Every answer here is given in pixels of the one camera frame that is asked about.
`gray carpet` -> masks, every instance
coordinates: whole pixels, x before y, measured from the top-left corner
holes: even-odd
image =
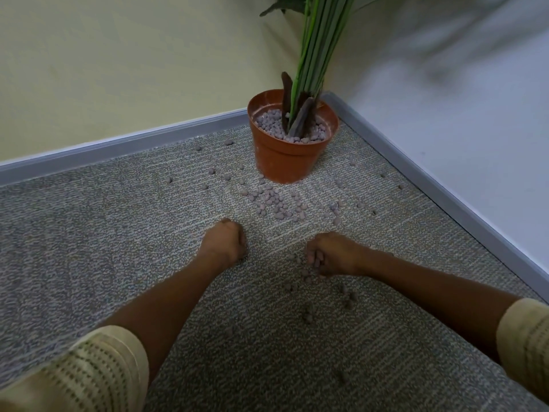
[[[235,144],[223,146],[227,138]],[[216,175],[206,174],[209,166]],[[249,128],[241,127],[0,189],[0,383],[59,353],[189,262],[205,229],[228,216],[244,225],[250,256],[202,297],[150,389],[147,410],[546,410],[383,284],[337,277],[285,292],[285,281],[300,276],[286,256],[333,228],[320,215],[342,199],[339,232],[537,298],[347,126],[303,184],[279,187],[288,198],[292,191],[305,198],[305,221],[257,216],[237,184],[243,177],[257,189],[257,175]],[[344,189],[335,187],[337,177]],[[201,182],[210,188],[199,191]],[[359,199],[366,208],[356,207]],[[359,293],[352,311],[343,308],[342,283]],[[313,325],[301,318],[307,302],[317,305]],[[232,338],[224,335],[229,325]],[[336,370],[348,373],[348,385]]]

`hand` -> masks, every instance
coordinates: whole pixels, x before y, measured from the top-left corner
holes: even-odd
[[[365,260],[374,253],[335,232],[317,234],[307,243],[307,263],[320,269],[321,275],[363,275]]]
[[[206,231],[197,257],[216,257],[221,260],[223,270],[228,269],[246,255],[246,234],[240,224],[224,218]]]

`person's right hand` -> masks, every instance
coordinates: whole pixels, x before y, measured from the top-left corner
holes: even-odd
[[[369,248],[333,231],[317,234],[307,243],[307,263],[321,261],[321,275],[363,275]]]

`patterned sleeve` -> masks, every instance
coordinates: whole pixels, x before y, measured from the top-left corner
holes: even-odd
[[[549,404],[549,306],[516,301],[498,325],[496,342],[507,375]]]
[[[141,411],[148,381],[139,339],[122,327],[106,326],[4,388],[0,410]]]

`wall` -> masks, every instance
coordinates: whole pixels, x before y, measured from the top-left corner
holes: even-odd
[[[491,3],[374,6],[329,88],[549,274],[549,0]]]
[[[244,108],[296,68],[273,0],[0,0],[0,161]]]

